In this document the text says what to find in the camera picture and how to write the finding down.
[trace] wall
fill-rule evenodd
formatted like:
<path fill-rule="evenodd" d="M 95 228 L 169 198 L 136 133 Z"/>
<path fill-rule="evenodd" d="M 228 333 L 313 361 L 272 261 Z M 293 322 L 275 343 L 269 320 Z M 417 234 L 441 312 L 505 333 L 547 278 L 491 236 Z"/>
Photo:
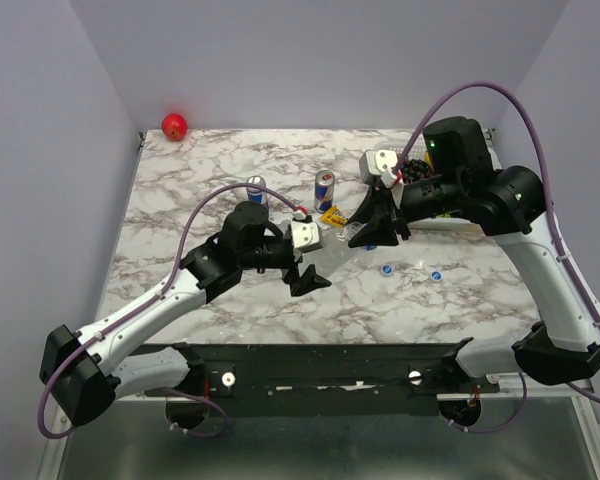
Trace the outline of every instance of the wall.
<path fill-rule="evenodd" d="M 445 91 L 516 88 L 567 0 L 71 0 L 133 120 L 198 127 L 413 127 Z M 495 126 L 467 92 L 447 111 Z"/>
<path fill-rule="evenodd" d="M 560 226 L 600 300 L 600 0 L 569 3 L 518 94 L 545 149 Z M 536 168 L 512 108 L 496 146 L 503 165 Z M 600 394 L 600 373 L 596 380 Z"/>
<path fill-rule="evenodd" d="M 44 340 L 93 320 L 135 132 L 66 0 L 0 2 L 0 480 L 37 475 Z"/>

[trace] energy drink can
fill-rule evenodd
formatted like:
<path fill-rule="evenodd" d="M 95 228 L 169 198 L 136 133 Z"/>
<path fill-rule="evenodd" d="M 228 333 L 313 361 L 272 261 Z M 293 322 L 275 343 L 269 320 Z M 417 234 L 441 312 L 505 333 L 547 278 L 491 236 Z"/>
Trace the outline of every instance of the energy drink can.
<path fill-rule="evenodd" d="M 333 190 L 336 177 L 331 170 L 320 170 L 316 173 L 314 207 L 324 213 L 333 205 Z"/>
<path fill-rule="evenodd" d="M 266 187 L 267 182 L 264 181 L 264 178 L 254 175 L 253 177 L 249 177 L 247 183 L 253 183 L 254 185 L 258 185 L 260 187 Z M 267 210 L 269 210 L 269 198 L 267 197 L 267 192 L 263 192 L 257 188 L 247 187 L 247 198 L 250 202 L 259 203 L 264 206 Z"/>

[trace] white marble table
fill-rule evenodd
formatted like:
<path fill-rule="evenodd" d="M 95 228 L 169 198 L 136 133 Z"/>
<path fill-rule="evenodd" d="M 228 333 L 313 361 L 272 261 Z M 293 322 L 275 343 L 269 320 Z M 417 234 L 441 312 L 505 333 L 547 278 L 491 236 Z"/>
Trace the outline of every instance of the white marble table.
<path fill-rule="evenodd" d="M 211 190 L 254 174 L 292 200 L 313 206 L 313 178 L 336 172 L 336 203 L 352 213 L 364 196 L 357 180 L 362 152 L 407 131 L 208 130 L 182 143 L 148 132 L 100 315 L 108 315 L 166 275 L 191 210 Z M 193 225 L 188 247 L 215 233 L 237 202 L 212 202 Z M 271 201 L 274 221 L 288 210 Z M 426 265 L 419 268 L 421 261 Z M 527 329 L 535 305 L 515 268 L 489 239 L 467 233 L 415 231 L 395 248 L 378 249 L 377 266 L 337 272 L 328 289 L 291 298 L 280 272 L 246 272 L 242 283 L 152 338 L 197 343 L 454 342 Z M 429 268 L 442 272 L 431 280 Z"/>

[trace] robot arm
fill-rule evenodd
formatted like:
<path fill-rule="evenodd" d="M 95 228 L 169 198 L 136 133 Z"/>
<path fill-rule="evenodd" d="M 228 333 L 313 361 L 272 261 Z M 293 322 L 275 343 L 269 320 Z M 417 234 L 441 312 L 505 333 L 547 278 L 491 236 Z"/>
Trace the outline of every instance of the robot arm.
<path fill-rule="evenodd" d="M 393 173 L 398 158 L 392 151 L 368 151 L 360 159 L 362 180 L 369 190 L 350 222 L 366 226 L 349 246 L 397 245 L 397 234 L 409 237 L 410 222 L 443 213 L 480 225 L 520 272 L 541 323 L 520 341 L 468 342 L 456 357 L 460 367 L 474 378 L 522 370 L 548 385 L 593 376 L 600 368 L 600 328 L 552 241 L 540 179 L 521 166 L 494 171 L 475 120 L 440 120 L 425 128 L 423 135 L 436 174 L 433 178 L 403 185 Z M 575 270 L 591 294 L 579 269 Z M 600 314 L 600 304 L 592 298 Z"/>
<path fill-rule="evenodd" d="M 177 387 L 204 376 L 203 362 L 186 345 L 130 356 L 140 345 L 177 318 L 203 307 L 240 282 L 242 273 L 267 268 L 282 271 L 292 296 L 301 296 L 331 283 L 310 265 L 302 275 L 302 254 L 322 244 L 311 217 L 294 214 L 283 232 L 268 220 L 258 204 L 243 202 L 225 219 L 222 230 L 191 250 L 181 261 L 175 281 L 164 292 L 167 278 L 119 311 L 73 333 L 66 326 L 47 337 L 40 378 L 51 374 L 77 348 L 90 345 L 55 383 L 52 394 L 74 426 L 97 418 L 123 396 L 155 388 Z M 153 297 L 157 300 L 106 335 L 102 331 Z"/>

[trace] red tomato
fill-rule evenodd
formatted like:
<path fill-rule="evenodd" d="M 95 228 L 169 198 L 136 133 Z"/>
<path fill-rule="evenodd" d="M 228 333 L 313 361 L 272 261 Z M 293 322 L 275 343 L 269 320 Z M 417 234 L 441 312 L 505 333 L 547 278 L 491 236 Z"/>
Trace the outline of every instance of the red tomato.
<path fill-rule="evenodd" d="M 169 140 L 179 142 L 187 135 L 187 121 L 182 115 L 170 113 L 162 120 L 162 132 Z"/>

